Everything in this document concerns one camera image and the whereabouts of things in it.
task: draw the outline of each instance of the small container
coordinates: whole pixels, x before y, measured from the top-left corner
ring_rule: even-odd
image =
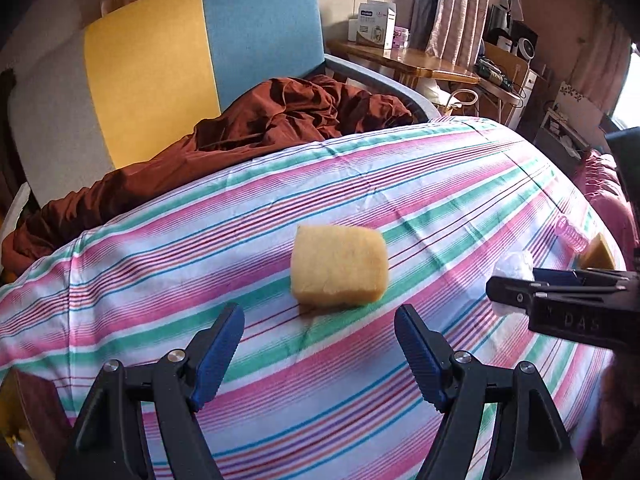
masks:
[[[572,225],[565,215],[561,215],[558,218],[554,231],[568,247],[578,254],[583,252],[589,245],[589,239],[583,232]]]
[[[394,27],[394,40],[391,48],[407,48],[409,46],[409,29],[404,27]]]
[[[358,39],[358,19],[349,20],[349,33],[347,40],[355,42]]]

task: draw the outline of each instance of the metal screw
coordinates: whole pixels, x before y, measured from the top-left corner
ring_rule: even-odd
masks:
[[[116,359],[109,359],[102,365],[102,369],[105,372],[114,372],[118,369],[118,366],[120,366],[120,364]]]
[[[532,374],[536,371],[536,365],[530,363],[529,361],[523,361],[520,363],[520,370],[522,370],[526,374]]]
[[[184,359],[185,353],[184,350],[181,349],[175,349],[175,350],[171,350],[166,358],[169,359],[169,361],[171,361],[172,363],[179,363],[180,361],[182,361]]]
[[[471,362],[471,354],[464,350],[458,350],[455,352],[455,354],[453,354],[453,358],[463,365]]]

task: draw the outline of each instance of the chair armrest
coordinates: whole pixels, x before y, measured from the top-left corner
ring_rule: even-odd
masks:
[[[430,119],[440,117],[436,107],[425,96],[385,75],[330,54],[324,54],[324,66],[343,76],[375,88],[379,92],[397,97],[419,123],[425,123]]]

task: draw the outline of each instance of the wall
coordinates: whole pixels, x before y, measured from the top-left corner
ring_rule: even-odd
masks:
[[[582,42],[590,36],[597,4],[598,0],[522,0],[524,21],[538,34],[536,58],[554,70],[556,92],[571,75]]]
[[[324,38],[347,37],[348,19],[366,0],[319,0]],[[414,0],[396,3],[398,25],[408,27]],[[20,79],[44,54],[99,17],[98,0],[36,0],[0,51],[0,70]]]

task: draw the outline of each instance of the window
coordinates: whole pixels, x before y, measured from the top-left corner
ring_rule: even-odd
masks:
[[[640,126],[640,55],[633,46],[629,72],[611,119],[622,129]]]

